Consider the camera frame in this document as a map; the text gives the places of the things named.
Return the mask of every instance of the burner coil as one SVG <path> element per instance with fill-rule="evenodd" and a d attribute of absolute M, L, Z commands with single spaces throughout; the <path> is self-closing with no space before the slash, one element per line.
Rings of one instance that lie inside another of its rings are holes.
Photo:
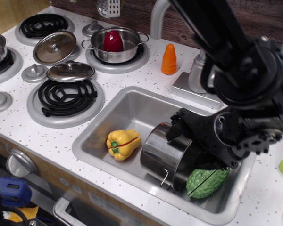
<path fill-rule="evenodd" d="M 21 32 L 27 38 L 44 38 L 47 35 L 67 29 L 67 20 L 57 14 L 36 14 L 24 20 Z"/>
<path fill-rule="evenodd" d="M 6 57 L 0 62 L 0 74 L 7 71 L 14 64 L 11 51 L 8 49 Z"/>
<path fill-rule="evenodd" d="M 97 91 L 89 80 L 78 82 L 47 80 L 38 90 L 38 98 L 45 106 L 42 112 L 46 117 L 79 113 L 92 105 L 94 97 L 97 97 Z"/>

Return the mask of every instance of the stainless steel sink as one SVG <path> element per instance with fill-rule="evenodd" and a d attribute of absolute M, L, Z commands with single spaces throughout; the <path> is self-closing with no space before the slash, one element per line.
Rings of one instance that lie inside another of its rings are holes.
<path fill-rule="evenodd" d="M 151 131 L 180 108 L 187 108 L 201 115 L 209 112 L 163 97 L 139 87 L 122 89 L 114 99 L 93 119 L 75 140 L 74 155 L 148 192 L 187 213 L 208 223 L 220 225 L 230 222 L 239 207 L 242 194 L 250 176 L 256 155 L 251 154 L 237 169 L 231 170 L 222 186 L 205 199 L 193 199 L 186 190 L 174 192 L 160 187 L 161 181 L 152 177 L 140 163 L 142 146 Z M 108 134 L 114 130 L 134 129 L 141 135 L 141 145 L 125 161 L 116 161 L 106 147 Z"/>

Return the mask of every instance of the pot lid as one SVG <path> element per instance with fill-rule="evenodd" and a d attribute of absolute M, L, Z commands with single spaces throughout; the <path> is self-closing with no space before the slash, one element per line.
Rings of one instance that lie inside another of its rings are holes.
<path fill-rule="evenodd" d="M 52 65 L 68 57 L 76 46 L 76 38 L 71 32 L 54 32 L 38 42 L 33 50 L 36 62 Z"/>
<path fill-rule="evenodd" d="M 94 72 L 94 69 L 88 64 L 69 60 L 66 63 L 50 68 L 47 72 L 47 77 L 53 81 L 76 82 L 90 78 Z"/>

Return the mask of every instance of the yellow bell pepper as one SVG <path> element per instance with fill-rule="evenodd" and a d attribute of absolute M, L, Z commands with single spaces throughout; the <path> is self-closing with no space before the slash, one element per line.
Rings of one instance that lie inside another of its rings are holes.
<path fill-rule="evenodd" d="M 125 160 L 140 145 L 142 138 L 139 136 L 140 134 L 133 129 L 109 133 L 106 145 L 110 155 L 118 161 Z"/>

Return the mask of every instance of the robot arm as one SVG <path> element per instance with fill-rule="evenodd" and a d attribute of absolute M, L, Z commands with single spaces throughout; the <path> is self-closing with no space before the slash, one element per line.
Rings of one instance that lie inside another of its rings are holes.
<path fill-rule="evenodd" d="M 198 169 L 236 168 L 250 152 L 267 153 L 283 135 L 283 64 L 280 48 L 268 37 L 248 39 L 226 0 L 170 0 L 194 31 L 207 60 L 203 88 L 229 107 L 209 117 L 187 109 L 174 114 L 166 134 L 180 134 L 201 152 Z M 215 70 L 214 88 L 207 86 Z"/>

